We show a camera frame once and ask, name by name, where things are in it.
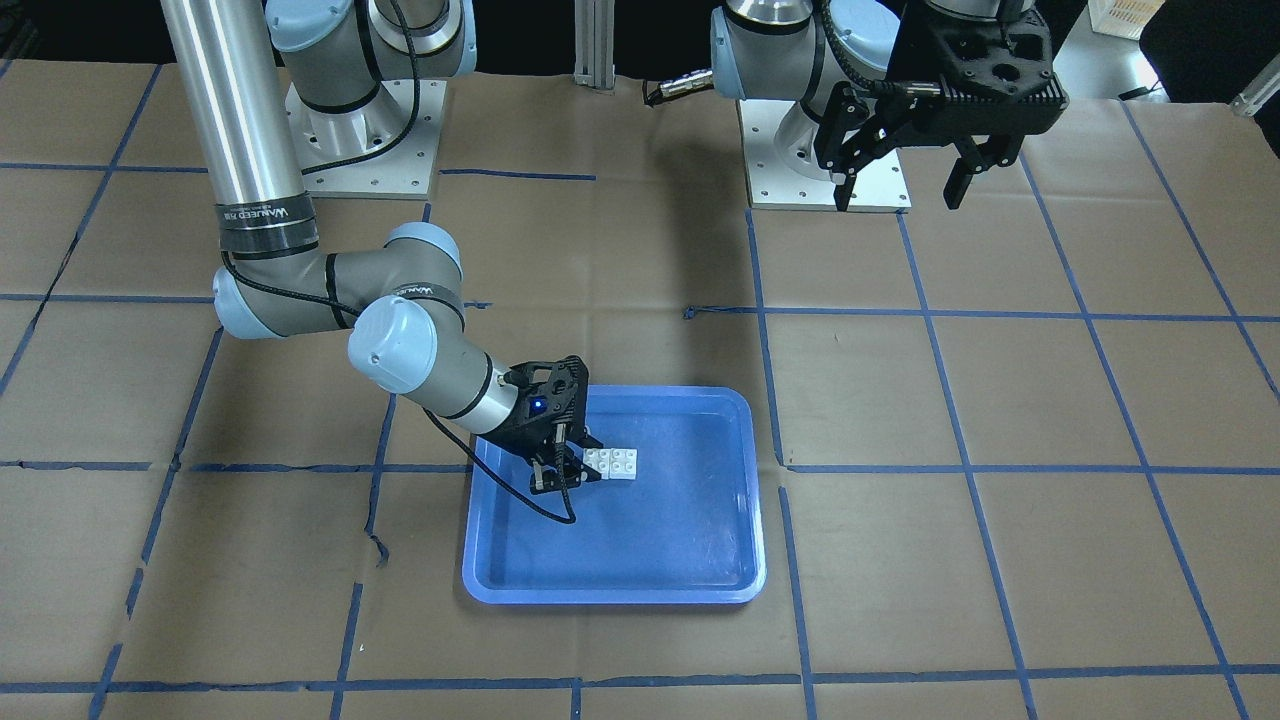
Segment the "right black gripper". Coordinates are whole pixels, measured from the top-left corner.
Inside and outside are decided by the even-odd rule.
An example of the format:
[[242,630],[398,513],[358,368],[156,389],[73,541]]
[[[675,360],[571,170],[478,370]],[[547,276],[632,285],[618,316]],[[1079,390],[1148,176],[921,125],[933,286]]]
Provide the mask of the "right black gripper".
[[499,375],[499,384],[517,389],[509,415],[486,433],[486,441],[530,461],[530,493],[558,493],[603,480],[598,466],[577,456],[554,464],[563,445],[603,448],[586,428],[589,370],[577,355],[558,361],[520,363]]

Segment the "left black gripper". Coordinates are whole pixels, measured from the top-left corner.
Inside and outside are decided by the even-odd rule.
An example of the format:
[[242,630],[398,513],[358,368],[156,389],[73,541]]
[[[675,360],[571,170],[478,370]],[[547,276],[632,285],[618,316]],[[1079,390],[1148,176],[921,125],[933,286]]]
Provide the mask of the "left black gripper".
[[845,77],[814,138],[818,167],[832,170],[836,211],[849,210],[856,170],[888,151],[948,145],[959,158],[943,200],[957,210],[975,177],[1014,164],[1021,141],[1068,109],[1042,15],[904,15],[883,70],[855,53],[836,15],[820,23]]

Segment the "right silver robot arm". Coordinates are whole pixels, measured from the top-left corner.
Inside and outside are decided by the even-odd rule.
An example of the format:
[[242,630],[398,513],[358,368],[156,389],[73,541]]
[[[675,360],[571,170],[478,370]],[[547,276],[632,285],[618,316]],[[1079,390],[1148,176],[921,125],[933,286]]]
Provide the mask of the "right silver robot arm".
[[600,480],[584,361],[507,366],[465,336],[460,249],[428,222],[321,250],[307,179],[406,147],[431,79],[476,64],[468,1],[165,1],[212,183],[214,306],[241,340],[347,329],[383,389],[521,457],[534,493]]

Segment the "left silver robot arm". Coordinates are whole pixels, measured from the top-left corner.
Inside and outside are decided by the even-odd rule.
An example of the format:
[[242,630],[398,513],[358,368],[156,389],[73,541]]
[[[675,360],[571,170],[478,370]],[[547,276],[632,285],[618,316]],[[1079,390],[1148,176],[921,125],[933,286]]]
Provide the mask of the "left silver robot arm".
[[708,90],[737,104],[751,205],[815,211],[908,211],[899,151],[916,147],[955,149],[957,209],[1069,104],[1033,1],[726,1],[710,67],[643,92]]

